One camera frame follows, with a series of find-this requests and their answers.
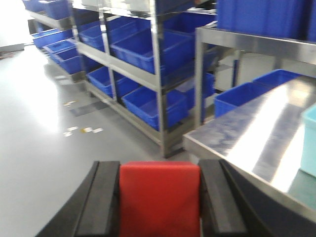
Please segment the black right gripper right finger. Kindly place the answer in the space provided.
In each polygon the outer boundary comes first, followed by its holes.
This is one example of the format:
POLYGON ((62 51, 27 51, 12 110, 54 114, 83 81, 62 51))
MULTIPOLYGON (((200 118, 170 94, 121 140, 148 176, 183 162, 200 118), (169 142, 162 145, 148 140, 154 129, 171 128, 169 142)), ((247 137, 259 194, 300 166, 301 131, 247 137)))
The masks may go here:
POLYGON ((271 237, 218 159, 201 159, 200 218, 203 237, 271 237))

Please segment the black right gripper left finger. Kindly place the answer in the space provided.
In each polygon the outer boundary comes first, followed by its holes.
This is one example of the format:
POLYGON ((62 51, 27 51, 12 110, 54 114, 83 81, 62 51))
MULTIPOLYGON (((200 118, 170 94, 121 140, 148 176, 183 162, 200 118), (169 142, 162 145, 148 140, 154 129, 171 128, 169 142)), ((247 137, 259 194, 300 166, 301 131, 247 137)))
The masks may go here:
POLYGON ((119 236, 118 161, 95 161, 72 196, 39 237, 119 236))

